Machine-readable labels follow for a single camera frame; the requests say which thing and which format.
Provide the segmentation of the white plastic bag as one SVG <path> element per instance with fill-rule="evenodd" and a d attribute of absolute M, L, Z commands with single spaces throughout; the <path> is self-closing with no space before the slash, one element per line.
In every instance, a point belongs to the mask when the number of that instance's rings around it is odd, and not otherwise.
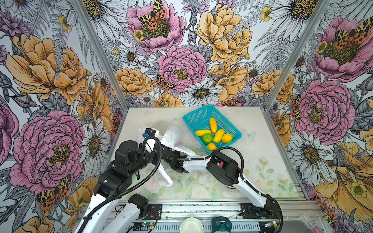
<path fill-rule="evenodd" d="M 178 151 L 182 156 L 186 155 L 187 159 L 200 157 L 194 151 L 182 145 L 182 141 L 186 135 L 186 129 L 178 122 L 169 125 L 164 135 L 161 135 L 157 129 L 151 128 L 151 130 L 155 131 L 155 136 L 161 141 L 162 145 L 170 148 L 172 152 Z M 161 163 L 155 173 L 155 178 L 161 186 L 171 187 L 173 185 L 172 179 L 166 173 L 166 171 L 170 169 L 171 165 L 166 165 L 165 161 Z"/>

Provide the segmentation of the small yellow toy banana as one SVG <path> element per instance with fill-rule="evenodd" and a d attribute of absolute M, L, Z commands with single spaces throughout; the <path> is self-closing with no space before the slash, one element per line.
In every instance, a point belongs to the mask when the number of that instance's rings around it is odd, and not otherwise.
<path fill-rule="evenodd" d="M 195 134 L 198 137 L 203 137 L 205 134 L 211 134 L 211 131 L 210 130 L 197 130 L 195 131 Z"/>

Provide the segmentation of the green toy pepper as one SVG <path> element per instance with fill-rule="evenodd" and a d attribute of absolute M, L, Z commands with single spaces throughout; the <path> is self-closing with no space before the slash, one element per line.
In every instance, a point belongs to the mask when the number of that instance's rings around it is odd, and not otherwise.
<path fill-rule="evenodd" d="M 202 136 L 203 143 L 207 146 L 208 144 L 213 142 L 213 136 L 212 134 L 204 134 Z"/>

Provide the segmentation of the orange yellow toy fruit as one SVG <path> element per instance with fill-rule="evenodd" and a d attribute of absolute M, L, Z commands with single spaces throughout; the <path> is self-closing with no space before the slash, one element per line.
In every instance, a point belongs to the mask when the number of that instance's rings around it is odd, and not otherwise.
<path fill-rule="evenodd" d="M 215 151 L 217 149 L 217 146 L 214 143 L 209 143 L 208 145 L 206 145 L 206 148 L 209 151 Z"/>

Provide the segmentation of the orange yellow toy pepper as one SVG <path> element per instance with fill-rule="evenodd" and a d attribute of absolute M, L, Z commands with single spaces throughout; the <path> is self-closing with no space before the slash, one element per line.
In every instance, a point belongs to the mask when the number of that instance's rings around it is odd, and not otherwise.
<path fill-rule="evenodd" d="M 213 133 L 213 134 L 215 134 L 216 132 L 217 132 L 217 122 L 216 122 L 216 120 L 213 118 L 213 117 L 211 117 L 210 119 L 209 119 L 209 125 L 210 125 L 210 130 L 211 130 L 211 132 Z"/>

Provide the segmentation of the yellow toy lemon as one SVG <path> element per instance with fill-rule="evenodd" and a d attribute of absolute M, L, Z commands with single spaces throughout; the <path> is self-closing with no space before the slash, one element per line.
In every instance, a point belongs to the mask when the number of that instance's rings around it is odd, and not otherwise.
<path fill-rule="evenodd" d="M 224 144 L 228 144 L 234 140 L 234 137 L 231 134 L 224 134 L 221 138 L 221 141 Z"/>

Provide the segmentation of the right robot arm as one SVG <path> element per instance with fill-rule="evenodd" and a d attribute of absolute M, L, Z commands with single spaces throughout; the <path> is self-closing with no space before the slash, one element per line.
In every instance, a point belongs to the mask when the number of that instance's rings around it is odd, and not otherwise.
<path fill-rule="evenodd" d="M 241 205 L 244 219 L 278 219 L 283 220 L 279 203 L 255 187 L 243 174 L 244 158 L 233 147 L 222 147 L 203 157 L 188 157 L 181 152 L 163 146 L 163 160 L 178 173 L 207 171 L 220 183 L 232 187 L 249 199 Z"/>

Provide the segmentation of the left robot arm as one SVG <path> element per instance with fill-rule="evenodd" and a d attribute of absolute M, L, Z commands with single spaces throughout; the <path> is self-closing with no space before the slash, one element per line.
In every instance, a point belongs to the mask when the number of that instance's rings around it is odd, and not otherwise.
<path fill-rule="evenodd" d="M 98 233 L 105 220 L 125 195 L 135 191 L 150 180 L 161 165 L 163 146 L 158 139 L 159 132 L 145 129 L 143 142 L 127 140 L 120 143 L 115 151 L 115 159 L 106 171 L 100 175 L 89 206 L 76 227 L 77 233 Z M 151 172 L 139 183 L 133 185 L 133 176 L 139 176 L 140 170 L 153 164 Z"/>

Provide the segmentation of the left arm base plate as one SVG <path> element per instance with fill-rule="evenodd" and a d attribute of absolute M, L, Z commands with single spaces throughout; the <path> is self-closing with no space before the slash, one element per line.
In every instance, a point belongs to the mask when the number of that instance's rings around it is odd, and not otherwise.
<path fill-rule="evenodd" d="M 162 204 L 146 204 L 140 208 L 138 220 L 161 220 L 162 208 Z"/>

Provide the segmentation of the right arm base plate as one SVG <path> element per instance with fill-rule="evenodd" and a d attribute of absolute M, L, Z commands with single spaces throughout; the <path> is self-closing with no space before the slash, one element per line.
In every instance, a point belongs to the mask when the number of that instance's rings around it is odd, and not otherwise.
<path fill-rule="evenodd" d="M 254 206 L 252 203 L 241 203 L 239 216 L 243 219 L 280 219 L 281 214 L 275 203 L 266 204 L 264 208 Z"/>

